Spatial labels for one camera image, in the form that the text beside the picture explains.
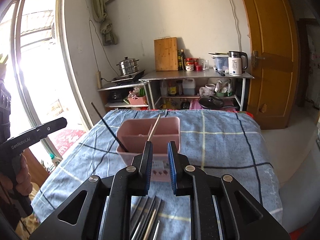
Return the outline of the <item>left hand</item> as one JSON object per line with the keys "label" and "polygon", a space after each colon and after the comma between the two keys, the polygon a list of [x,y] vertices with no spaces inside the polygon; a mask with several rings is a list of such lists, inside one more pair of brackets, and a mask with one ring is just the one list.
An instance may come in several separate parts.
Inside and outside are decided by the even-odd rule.
{"label": "left hand", "polygon": [[[33,185],[31,183],[31,175],[29,173],[29,168],[27,164],[27,160],[24,155],[21,155],[21,170],[19,171],[18,175],[16,176],[16,190],[23,196],[28,196],[32,190]],[[5,199],[5,193],[8,190],[12,189],[12,181],[5,175],[1,173],[1,184],[4,189],[1,189],[1,198]]]}

